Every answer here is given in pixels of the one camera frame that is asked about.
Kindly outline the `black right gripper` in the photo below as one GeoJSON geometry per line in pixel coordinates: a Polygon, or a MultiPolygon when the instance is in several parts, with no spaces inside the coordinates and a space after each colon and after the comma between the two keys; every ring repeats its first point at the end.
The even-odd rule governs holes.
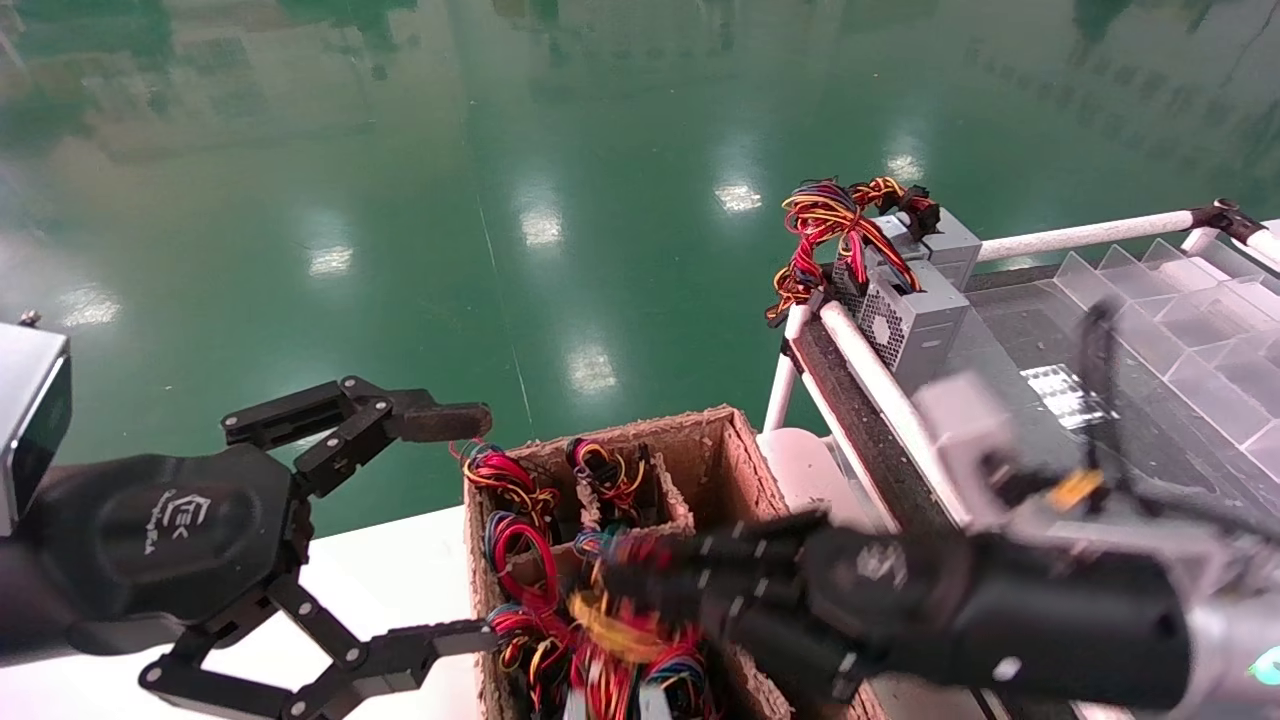
{"type": "Polygon", "coordinates": [[[604,587],[742,651],[796,708],[849,706],[884,674],[1144,710],[1187,693],[1190,634],[1155,559],[832,525],[736,521],[687,541],[687,571],[608,566],[604,587]],[[781,588],[801,580],[813,614],[781,588]]]}

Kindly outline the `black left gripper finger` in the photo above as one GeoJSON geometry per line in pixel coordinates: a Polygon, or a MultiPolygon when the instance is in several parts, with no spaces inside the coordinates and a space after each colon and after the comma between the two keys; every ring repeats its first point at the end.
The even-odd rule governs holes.
{"type": "Polygon", "coordinates": [[[227,445],[264,451],[315,438],[294,459],[303,495],[328,496],[396,441],[448,443],[492,429],[486,404],[440,404],[426,389],[384,389],[357,375],[234,411],[221,421],[227,445]]]}

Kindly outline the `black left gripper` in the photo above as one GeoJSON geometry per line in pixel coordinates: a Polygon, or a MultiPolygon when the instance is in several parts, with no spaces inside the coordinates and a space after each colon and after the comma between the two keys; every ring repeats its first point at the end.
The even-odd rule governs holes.
{"type": "Polygon", "coordinates": [[[223,719],[344,719],[367,700],[420,689],[440,659],[497,647],[481,619],[357,639],[291,577],[312,534],[291,470],[252,446],[52,468],[3,539],[3,665],[178,639],[138,678],[172,706],[223,719]],[[297,691],[202,666],[219,641],[262,623],[268,603],[330,659],[297,691]]]}

